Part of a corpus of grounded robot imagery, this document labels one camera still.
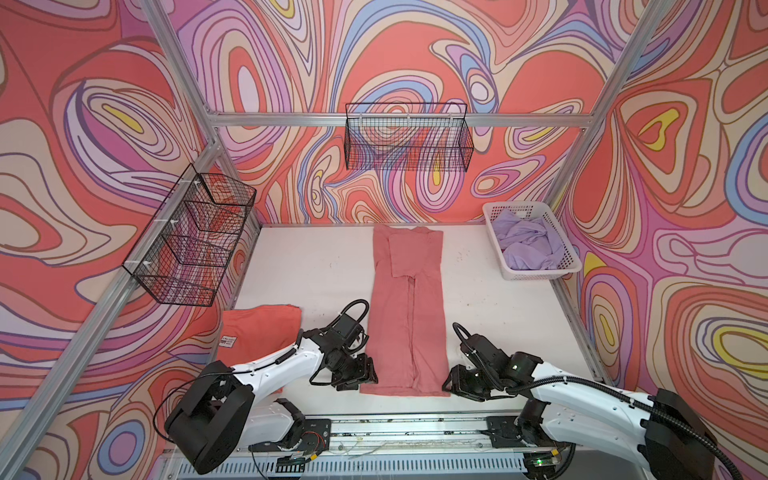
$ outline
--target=orange shirt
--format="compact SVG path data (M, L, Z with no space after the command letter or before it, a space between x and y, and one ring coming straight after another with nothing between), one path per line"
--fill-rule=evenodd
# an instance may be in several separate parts
M249 310L227 310L217 359L224 365L251 362L296 342L301 309L293 305L262 305Z

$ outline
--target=folded pink shirt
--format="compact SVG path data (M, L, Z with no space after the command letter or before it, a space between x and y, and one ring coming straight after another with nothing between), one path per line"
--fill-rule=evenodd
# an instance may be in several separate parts
M378 384L360 392L389 396L449 396L445 312L442 301L442 232L384 225L373 228L373 283L366 353Z

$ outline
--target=black wire basket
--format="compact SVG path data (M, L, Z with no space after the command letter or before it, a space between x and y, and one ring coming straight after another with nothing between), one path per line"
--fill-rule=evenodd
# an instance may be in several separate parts
M463 171L475 145L467 105L349 103L344 160L348 170Z
M213 305L255 201L239 180L196 174L134 277L158 303Z

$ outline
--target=colorful backdrop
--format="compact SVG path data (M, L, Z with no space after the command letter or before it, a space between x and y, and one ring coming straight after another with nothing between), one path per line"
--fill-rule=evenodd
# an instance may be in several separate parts
M203 145L134 4L0 1L0 435ZM249 242L215 307L136 292L22 478L147 476L148 419L206 362Z
M203 147L149 30L89 5L0 2L0 434Z
M644 3L185 2L169 8L210 107L339 111L463 101L478 113L591 111ZM349 172L342 128L230 127L267 223L464 222L543 196L576 129L474 128L466 173Z
M561 210L611 380L680 393L752 480L768 477L767 79L768 2L678 2Z

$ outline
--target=white tabletop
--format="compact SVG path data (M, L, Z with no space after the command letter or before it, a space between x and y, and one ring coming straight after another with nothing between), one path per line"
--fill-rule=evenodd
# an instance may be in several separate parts
M522 350L591 378L547 280L504 280L483 225L430 228L445 232L441 268L449 366L466 362L451 328L459 322L508 355ZM235 308L291 304L301 308L305 330L326 326L347 303L371 298L372 233L373 227L362 226L262 229ZM525 404L524 397L480 403L458 396L363 395L311 386L307 379L290 383L280 396L306 415L475 412Z

